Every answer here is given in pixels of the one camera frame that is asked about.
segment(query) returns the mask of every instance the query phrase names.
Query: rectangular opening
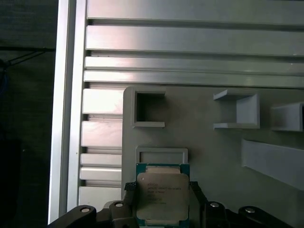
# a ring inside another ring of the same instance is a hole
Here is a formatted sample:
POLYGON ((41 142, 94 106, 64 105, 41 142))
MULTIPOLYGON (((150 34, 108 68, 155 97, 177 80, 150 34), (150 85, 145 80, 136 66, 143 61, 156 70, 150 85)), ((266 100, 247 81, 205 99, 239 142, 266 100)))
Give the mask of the rectangular opening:
POLYGON ((136 93, 136 122, 164 122, 166 110, 164 94, 136 93))
POLYGON ((225 101, 219 107, 219 123, 236 123, 237 122, 237 103, 236 101, 225 101))
POLYGON ((180 164, 183 162, 183 153, 141 152, 140 163, 180 164))

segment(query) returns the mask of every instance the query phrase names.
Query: bolt head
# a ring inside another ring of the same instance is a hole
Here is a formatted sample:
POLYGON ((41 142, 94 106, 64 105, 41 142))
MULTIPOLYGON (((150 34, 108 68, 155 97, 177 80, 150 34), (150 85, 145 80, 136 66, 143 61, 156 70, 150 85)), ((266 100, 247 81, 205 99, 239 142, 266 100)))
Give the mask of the bolt head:
POLYGON ((210 203, 210 206, 213 207, 213 208, 218 208, 219 207, 219 204, 218 203, 210 203))
POLYGON ((83 212, 83 213, 86 213, 86 212, 89 212, 89 211, 90 211, 89 208, 82 208, 82 209, 81 209, 81 212, 83 212))
POLYGON ((255 210, 253 208, 245 208, 245 211, 247 213, 254 213, 255 212, 255 210))

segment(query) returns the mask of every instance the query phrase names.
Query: black cable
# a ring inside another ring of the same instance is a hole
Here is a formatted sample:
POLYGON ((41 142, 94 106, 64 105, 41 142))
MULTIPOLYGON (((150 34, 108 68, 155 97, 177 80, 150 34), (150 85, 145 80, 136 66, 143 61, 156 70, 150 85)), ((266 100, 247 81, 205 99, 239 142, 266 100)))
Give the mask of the black cable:
POLYGON ((6 75, 6 71, 3 70, 2 77, 0 80, 0 96, 5 92, 5 90, 7 88, 7 84, 8 84, 8 78, 6 75))
POLYGON ((5 76, 6 68, 7 68, 7 63, 4 62, 2 59, 0 59, 0 90, 2 88, 2 84, 3 84, 3 79, 4 79, 4 76, 5 76))
POLYGON ((3 126, 0 124, 0 140, 2 139, 2 140, 6 140, 7 139, 7 137, 6 137, 6 132, 5 132, 5 130, 4 130, 4 128, 3 128, 3 126))
POLYGON ((45 53, 45 52, 41 52, 41 53, 39 53, 39 54, 36 54, 36 55, 31 56, 31 57, 25 58, 25 59, 23 59, 23 60, 21 60, 21 61, 19 61, 19 62, 17 62, 17 63, 10 64, 10 66, 14 66, 14 65, 16 65, 16 64, 22 63, 22 62, 27 61, 27 60, 29 60, 29 59, 35 58, 35 57, 37 57, 37 56, 40 56, 40 55, 42 55, 42 54, 44 54, 44 53, 45 53))
POLYGON ((20 58, 23 58, 23 57, 26 57, 26 56, 33 55, 33 54, 35 54, 35 53, 37 53, 37 52, 36 52, 36 51, 33 51, 33 52, 31 52, 31 53, 27 53, 27 54, 22 55, 22 56, 19 56, 19 57, 17 57, 17 58, 10 59, 8 62, 12 62, 12 61, 14 61, 14 60, 17 60, 17 59, 20 59, 20 58))
POLYGON ((55 48, 38 48, 38 47, 5 47, 0 46, 0 51, 36 51, 36 52, 53 52, 56 51, 55 48))

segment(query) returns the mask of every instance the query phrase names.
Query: screw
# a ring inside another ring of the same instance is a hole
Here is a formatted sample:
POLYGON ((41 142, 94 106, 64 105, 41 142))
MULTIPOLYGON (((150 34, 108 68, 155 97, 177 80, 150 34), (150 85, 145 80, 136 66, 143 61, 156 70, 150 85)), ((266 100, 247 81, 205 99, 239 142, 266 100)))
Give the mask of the screw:
POLYGON ((255 210, 253 210, 252 208, 246 208, 245 211, 247 213, 254 213, 255 212, 255 210))
POLYGON ((210 205, 211 205, 211 207, 213 207, 213 208, 218 208, 218 207, 219 207, 219 204, 218 204, 218 203, 215 203, 215 202, 210 203, 210 205))
POLYGON ((81 209, 81 212, 83 212, 83 213, 86 213, 86 212, 89 212, 89 211, 90 211, 89 208, 82 208, 82 209, 81 209))

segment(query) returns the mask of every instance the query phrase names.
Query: silver bar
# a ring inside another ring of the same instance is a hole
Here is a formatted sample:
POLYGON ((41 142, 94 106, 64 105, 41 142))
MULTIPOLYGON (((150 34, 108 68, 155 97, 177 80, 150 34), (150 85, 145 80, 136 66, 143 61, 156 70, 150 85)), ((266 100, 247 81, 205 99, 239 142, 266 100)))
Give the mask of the silver bar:
POLYGON ((88 26, 87 50, 300 56, 302 32, 212 28, 88 26))
POLYGON ((48 224, 67 211, 68 148, 76 1, 59 0, 48 224))
POLYGON ((122 147, 123 123, 83 121, 82 146, 98 146, 104 149, 119 150, 122 147))
POLYGON ((303 76, 143 72, 143 71, 85 71, 86 82, 155 83, 214 86, 261 86, 304 88, 303 76))
POLYGON ((84 114, 123 114, 123 89, 85 89, 83 101, 84 114))
POLYGON ((121 181, 121 168, 81 167, 80 179, 89 181, 121 181))
POLYGON ((79 204, 91 205, 96 208, 97 212, 101 211, 104 205, 109 201, 120 200, 120 188, 97 188, 97 187, 80 187, 79 204))
POLYGON ((83 166, 121 167, 122 156, 83 153, 80 157, 80 163, 83 166))
POLYGON ((302 25, 303 8, 298 1, 89 0, 88 18, 302 25))
POLYGON ((82 123, 82 91, 85 58, 86 0, 77 0, 72 83, 70 149, 68 167, 67 211, 78 203, 80 135, 82 123))
POLYGON ((128 83, 88 83, 87 85, 90 89, 117 88, 123 90, 130 86, 128 83))
POLYGON ((88 70, 147 70, 230 74, 242 72, 246 74, 304 75, 303 63, 222 59, 86 57, 85 67, 88 70))

